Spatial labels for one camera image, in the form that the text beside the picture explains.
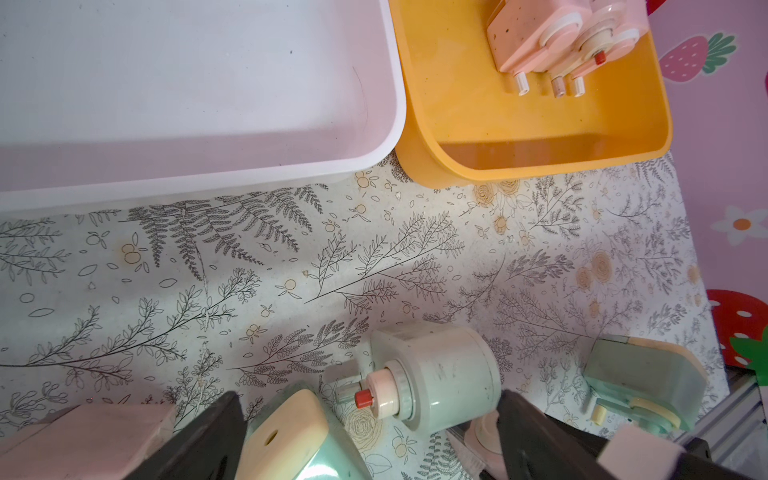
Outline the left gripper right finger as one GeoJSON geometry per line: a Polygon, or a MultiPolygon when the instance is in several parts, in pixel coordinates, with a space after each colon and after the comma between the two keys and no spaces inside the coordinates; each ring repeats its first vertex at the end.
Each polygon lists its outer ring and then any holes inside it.
{"type": "Polygon", "coordinates": [[[504,390],[497,429],[510,479],[611,479],[597,457],[608,441],[540,411],[504,390]]]}

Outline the white plastic storage tray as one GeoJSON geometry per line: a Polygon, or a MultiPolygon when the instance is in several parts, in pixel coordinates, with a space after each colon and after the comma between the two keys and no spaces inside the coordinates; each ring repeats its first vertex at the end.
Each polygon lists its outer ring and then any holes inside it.
{"type": "Polygon", "coordinates": [[[385,1],[5,1],[1,208],[330,179],[389,153],[385,1]]]}

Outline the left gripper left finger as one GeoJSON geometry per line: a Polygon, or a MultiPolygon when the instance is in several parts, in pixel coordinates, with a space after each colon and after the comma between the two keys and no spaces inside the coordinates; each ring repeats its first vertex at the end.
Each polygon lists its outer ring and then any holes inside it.
{"type": "Polygon", "coordinates": [[[240,398],[236,392],[228,391],[127,477],[233,479],[246,431],[240,398]]]}

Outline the yellow plastic storage tray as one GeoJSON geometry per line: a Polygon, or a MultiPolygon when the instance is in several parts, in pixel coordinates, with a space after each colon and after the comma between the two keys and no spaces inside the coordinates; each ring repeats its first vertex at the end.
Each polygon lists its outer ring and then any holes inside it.
{"type": "Polygon", "coordinates": [[[429,188],[519,180],[663,156],[673,124],[651,35],[590,73],[583,96],[556,98],[541,74],[519,95],[492,59],[491,1],[390,5],[407,113],[395,152],[429,188]]]}

